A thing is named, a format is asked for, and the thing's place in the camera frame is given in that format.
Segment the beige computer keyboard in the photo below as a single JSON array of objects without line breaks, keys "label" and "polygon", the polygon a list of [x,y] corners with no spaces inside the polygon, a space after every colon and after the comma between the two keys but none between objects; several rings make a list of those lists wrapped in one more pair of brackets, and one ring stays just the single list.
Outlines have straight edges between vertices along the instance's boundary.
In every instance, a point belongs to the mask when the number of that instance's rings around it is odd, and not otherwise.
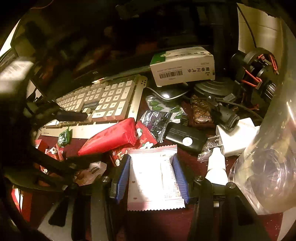
[{"label": "beige computer keyboard", "polygon": [[72,138],[89,139],[126,118],[137,119],[146,86],[147,78],[137,74],[76,89],[56,103],[66,111],[86,113],[86,120],[52,120],[41,129],[41,135],[58,137],[68,129]]}]

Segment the red white snack packet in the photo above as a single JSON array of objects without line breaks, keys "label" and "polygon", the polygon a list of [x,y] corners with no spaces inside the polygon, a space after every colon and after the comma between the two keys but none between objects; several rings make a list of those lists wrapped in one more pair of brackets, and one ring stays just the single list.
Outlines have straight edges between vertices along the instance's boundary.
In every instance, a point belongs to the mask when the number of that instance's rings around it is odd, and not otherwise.
[{"label": "red white snack packet", "polygon": [[[37,139],[37,140],[35,140],[35,147],[36,147],[36,149],[40,150],[41,152],[45,153],[46,155],[52,157],[53,159],[55,159],[59,162],[64,161],[63,148],[60,148],[58,146],[58,144],[55,144],[52,148],[49,148],[49,146],[46,144],[46,142],[44,140]],[[34,163],[34,168],[47,174],[47,175],[50,175],[53,173],[49,169],[47,169],[43,166],[40,166],[37,163]]]}]

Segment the small green candy packet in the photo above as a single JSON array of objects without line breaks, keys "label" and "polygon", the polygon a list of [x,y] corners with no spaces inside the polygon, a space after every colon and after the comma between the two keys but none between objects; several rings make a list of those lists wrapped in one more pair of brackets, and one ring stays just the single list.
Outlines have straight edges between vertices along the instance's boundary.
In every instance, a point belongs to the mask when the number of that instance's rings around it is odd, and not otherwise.
[{"label": "small green candy packet", "polygon": [[71,140],[71,131],[69,130],[69,128],[67,128],[66,130],[60,133],[57,140],[57,145],[59,147],[65,147],[67,144],[70,143],[70,140]]}]

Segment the red flower snack packet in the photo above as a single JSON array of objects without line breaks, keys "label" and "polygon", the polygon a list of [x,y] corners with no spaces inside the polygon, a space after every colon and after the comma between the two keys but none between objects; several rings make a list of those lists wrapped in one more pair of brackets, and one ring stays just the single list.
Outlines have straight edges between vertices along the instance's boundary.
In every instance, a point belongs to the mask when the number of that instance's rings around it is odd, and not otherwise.
[{"label": "red flower snack packet", "polygon": [[114,166],[120,165],[123,156],[128,154],[129,150],[150,149],[158,143],[149,129],[140,120],[135,124],[135,134],[137,141],[134,145],[125,144],[110,151],[110,158]]}]

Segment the black power bank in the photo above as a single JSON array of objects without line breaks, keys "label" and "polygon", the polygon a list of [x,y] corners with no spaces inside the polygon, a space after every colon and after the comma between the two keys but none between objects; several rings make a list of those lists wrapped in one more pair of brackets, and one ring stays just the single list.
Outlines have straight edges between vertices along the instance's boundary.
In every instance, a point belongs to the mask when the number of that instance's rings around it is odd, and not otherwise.
[{"label": "black power bank", "polygon": [[207,142],[205,132],[180,123],[169,123],[166,127],[165,139],[174,142],[181,149],[199,154]]}]

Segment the brown wrapped snack bar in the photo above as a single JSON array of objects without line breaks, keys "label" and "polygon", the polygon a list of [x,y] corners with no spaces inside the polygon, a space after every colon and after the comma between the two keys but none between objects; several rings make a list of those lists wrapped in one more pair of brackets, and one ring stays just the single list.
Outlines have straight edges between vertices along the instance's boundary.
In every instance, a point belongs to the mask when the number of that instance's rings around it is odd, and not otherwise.
[{"label": "brown wrapped snack bar", "polygon": [[191,96],[193,120],[196,124],[214,123],[211,108],[205,97]]}]

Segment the dark red tablecloth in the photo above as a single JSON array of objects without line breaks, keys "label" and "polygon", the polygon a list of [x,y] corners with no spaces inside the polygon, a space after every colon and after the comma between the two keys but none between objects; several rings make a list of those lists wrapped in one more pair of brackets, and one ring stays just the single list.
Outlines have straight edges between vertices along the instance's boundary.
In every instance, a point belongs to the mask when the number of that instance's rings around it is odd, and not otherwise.
[{"label": "dark red tablecloth", "polygon": [[[182,107],[189,116],[189,124],[195,125],[192,120],[191,107],[182,102]],[[57,137],[40,136],[48,146],[56,144]],[[66,157],[77,156],[77,152],[87,139],[73,138],[65,147]],[[197,161],[197,155],[191,155],[178,147],[180,161],[184,162],[197,175],[206,175],[207,163]],[[38,228],[44,215],[60,198],[58,193],[27,192],[22,190],[22,214],[33,228]],[[123,211],[120,217],[115,216],[119,229],[116,227],[116,240],[187,240],[192,220],[193,206],[188,208],[160,211],[133,212]],[[266,228],[271,240],[277,240],[282,224],[283,213],[261,215],[261,222]]]}]

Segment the white pink snack packet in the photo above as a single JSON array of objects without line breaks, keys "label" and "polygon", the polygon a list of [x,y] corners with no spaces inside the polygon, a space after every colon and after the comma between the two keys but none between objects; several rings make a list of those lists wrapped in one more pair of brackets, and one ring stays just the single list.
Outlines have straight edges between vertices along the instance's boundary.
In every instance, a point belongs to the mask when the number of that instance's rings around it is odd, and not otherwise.
[{"label": "white pink snack packet", "polygon": [[173,157],[177,145],[130,150],[128,211],[158,211],[185,208],[175,172]]}]

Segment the white plug charger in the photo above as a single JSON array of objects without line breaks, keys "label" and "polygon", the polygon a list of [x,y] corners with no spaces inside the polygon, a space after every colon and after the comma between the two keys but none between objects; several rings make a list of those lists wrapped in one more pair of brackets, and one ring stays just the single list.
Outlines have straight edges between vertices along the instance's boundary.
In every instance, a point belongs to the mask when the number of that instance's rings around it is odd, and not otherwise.
[{"label": "white plug charger", "polygon": [[253,141],[259,131],[260,126],[255,126],[251,118],[244,118],[238,121],[232,132],[225,131],[221,125],[216,126],[216,136],[218,140],[217,148],[220,149],[224,157],[238,156]]}]

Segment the computer mouse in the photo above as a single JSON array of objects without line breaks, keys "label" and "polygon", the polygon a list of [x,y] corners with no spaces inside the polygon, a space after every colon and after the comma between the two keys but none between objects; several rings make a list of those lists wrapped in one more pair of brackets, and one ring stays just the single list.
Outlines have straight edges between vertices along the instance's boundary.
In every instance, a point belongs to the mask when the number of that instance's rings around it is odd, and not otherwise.
[{"label": "computer mouse", "polygon": [[165,101],[170,101],[170,100],[174,100],[177,99],[181,96],[184,96],[188,91],[187,90],[183,90],[183,89],[162,89],[162,88],[157,88],[157,89],[152,89],[152,92],[160,97],[161,99],[165,100]]}]

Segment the dark purple snack packet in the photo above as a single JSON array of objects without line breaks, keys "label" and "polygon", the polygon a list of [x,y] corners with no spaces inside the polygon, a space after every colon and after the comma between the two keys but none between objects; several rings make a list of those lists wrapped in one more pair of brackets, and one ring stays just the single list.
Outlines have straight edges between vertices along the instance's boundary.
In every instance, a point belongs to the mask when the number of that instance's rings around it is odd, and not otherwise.
[{"label": "dark purple snack packet", "polygon": [[154,110],[146,111],[140,121],[148,128],[158,143],[162,143],[166,128],[171,120],[172,113]]}]

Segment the small white bottle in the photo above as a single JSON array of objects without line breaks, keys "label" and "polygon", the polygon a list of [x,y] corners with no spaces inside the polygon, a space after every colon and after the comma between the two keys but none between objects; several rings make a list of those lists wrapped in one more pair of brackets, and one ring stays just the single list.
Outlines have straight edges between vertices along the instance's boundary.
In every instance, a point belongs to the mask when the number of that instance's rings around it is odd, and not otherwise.
[{"label": "small white bottle", "polygon": [[205,177],[212,184],[226,185],[228,176],[226,173],[225,157],[219,147],[215,147],[208,159],[208,169]]}]

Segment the long red snack packet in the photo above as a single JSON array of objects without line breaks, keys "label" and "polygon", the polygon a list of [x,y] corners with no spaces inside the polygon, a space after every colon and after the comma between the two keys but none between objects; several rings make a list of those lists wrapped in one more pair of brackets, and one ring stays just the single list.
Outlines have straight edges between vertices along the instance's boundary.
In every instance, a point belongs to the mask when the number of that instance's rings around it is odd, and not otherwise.
[{"label": "long red snack packet", "polygon": [[79,156],[105,153],[137,141],[134,118],[127,118],[88,139],[78,151]]}]

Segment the white green medicine box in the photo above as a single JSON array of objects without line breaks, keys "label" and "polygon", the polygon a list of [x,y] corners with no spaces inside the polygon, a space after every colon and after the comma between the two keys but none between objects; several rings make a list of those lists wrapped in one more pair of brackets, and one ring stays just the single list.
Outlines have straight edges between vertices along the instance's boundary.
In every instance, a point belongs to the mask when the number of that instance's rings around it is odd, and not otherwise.
[{"label": "white green medicine box", "polygon": [[190,47],[155,54],[150,69],[156,86],[215,80],[214,56],[203,47]]}]

